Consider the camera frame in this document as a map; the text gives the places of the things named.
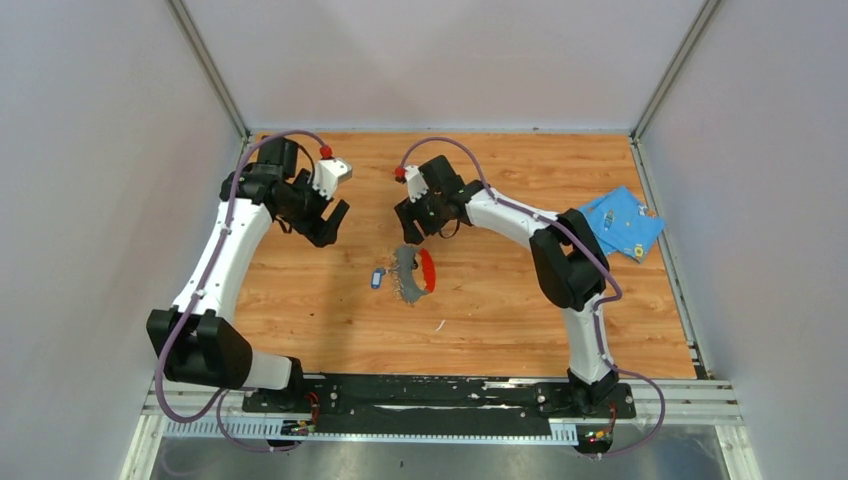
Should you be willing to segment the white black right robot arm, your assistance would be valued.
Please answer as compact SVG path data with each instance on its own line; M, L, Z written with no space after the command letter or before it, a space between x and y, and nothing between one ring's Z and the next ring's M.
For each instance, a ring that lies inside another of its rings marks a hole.
M419 245L456 220L530 252L543 295L563 316L572 406L589 418L607 409L619 381L603 318L610 268L585 216L575 209L556 213L530 207L481 180L467 183L445 156L421 166L398 166L394 176L407 188L406 199L395 207L406 243Z

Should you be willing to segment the blue tag key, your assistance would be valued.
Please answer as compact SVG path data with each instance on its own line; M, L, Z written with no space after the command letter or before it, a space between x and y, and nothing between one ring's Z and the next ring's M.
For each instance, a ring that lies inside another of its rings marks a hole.
M386 273L387 271L383 267L374 269L370 279L370 287L374 290L380 289Z

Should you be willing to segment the keyring holder with red handle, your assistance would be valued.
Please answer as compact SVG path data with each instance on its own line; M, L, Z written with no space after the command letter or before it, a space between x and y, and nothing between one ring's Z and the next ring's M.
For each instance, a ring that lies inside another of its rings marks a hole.
M408 305L435 291L435 263L430 252L423 247L397 247L391 257L389 273L396 296Z

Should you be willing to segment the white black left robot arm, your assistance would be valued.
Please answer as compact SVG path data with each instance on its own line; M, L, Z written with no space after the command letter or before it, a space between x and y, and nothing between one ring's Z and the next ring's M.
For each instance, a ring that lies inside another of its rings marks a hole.
M226 390L268 390L283 413L298 411L306 386L298 359L265 353L235 328L235 309L254 253L273 224L317 248L333 244L349 205L335 198L353 168L325 142L309 168L297 167L296 131L258 141L222 182L214 228L195 270L146 330L165 380Z

